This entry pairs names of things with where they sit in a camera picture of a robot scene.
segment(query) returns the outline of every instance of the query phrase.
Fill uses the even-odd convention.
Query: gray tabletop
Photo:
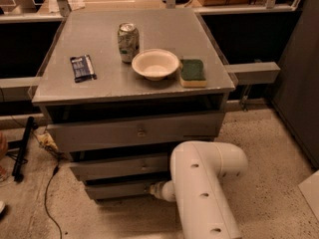
[[[159,82],[121,61],[117,31],[123,22],[140,31],[140,50],[165,49],[180,59],[202,59],[207,86],[184,88],[176,74]],[[74,82],[70,57],[90,55],[97,80]],[[234,90],[233,82],[191,9],[72,12],[33,98],[34,105],[80,104],[180,97]]]

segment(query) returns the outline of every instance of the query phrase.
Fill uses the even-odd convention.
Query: black stand
[[[18,156],[12,171],[12,176],[14,176],[14,180],[17,182],[21,182],[23,180],[23,174],[21,174],[20,170],[21,170],[24,155],[27,149],[30,132],[31,132],[31,129],[33,128],[33,121],[34,121],[33,117],[28,117],[27,125],[24,130],[23,138],[21,140],[8,142],[9,149],[19,148]]]

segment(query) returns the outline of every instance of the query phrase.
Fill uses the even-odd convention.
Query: can lid
[[[131,32],[136,29],[136,25],[133,23],[122,23],[120,29],[125,32]]]

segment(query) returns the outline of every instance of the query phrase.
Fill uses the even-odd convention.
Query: top drawer
[[[213,138],[218,135],[223,112],[107,119],[51,124],[48,131],[60,151],[72,152],[117,146]]]

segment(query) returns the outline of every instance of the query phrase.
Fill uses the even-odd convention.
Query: table
[[[79,11],[68,17],[32,102],[92,199],[146,194],[151,183],[169,177],[177,144],[218,136],[234,84],[197,17],[191,9]],[[137,25],[141,51],[201,59],[207,86],[183,88],[177,74],[152,82],[135,73],[118,50],[123,22]],[[76,84],[70,58],[85,54],[98,79]]]

